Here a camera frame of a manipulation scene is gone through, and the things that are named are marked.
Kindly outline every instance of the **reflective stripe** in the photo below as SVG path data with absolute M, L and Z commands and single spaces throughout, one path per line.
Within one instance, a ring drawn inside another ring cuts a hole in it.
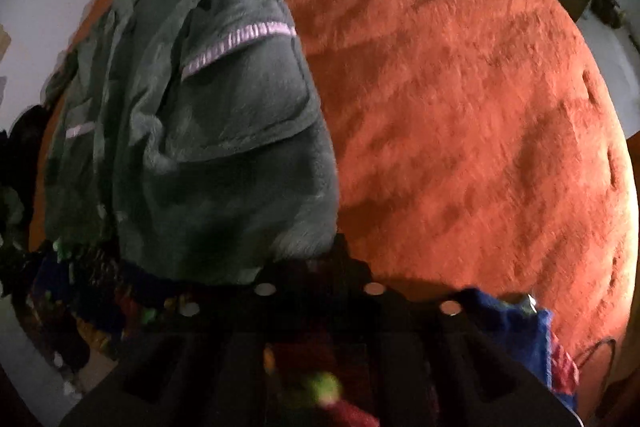
M 76 125 L 75 127 L 70 127 L 66 130 L 65 137 L 75 138 L 76 136 L 80 136 L 81 134 L 87 134 L 95 129 L 95 122 L 84 122 L 80 125 Z
M 182 68 L 182 79 L 184 80 L 188 76 L 198 73 L 202 68 L 206 68 L 212 62 L 215 62 L 223 55 L 228 54 L 241 44 L 246 44 L 247 42 L 255 41 L 270 35 L 286 35 L 289 37 L 295 37 L 297 33 L 293 26 L 289 26 L 284 22 L 266 21 L 249 24 L 248 26 L 229 33 L 202 53 L 198 54 L 198 56 L 187 62 L 185 67 Z

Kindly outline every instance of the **green fleece garment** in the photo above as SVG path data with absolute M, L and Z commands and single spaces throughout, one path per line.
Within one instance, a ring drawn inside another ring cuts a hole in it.
M 248 283 L 326 251 L 335 157 L 284 0 L 113 0 L 46 89 L 66 90 L 46 234 L 157 277 Z

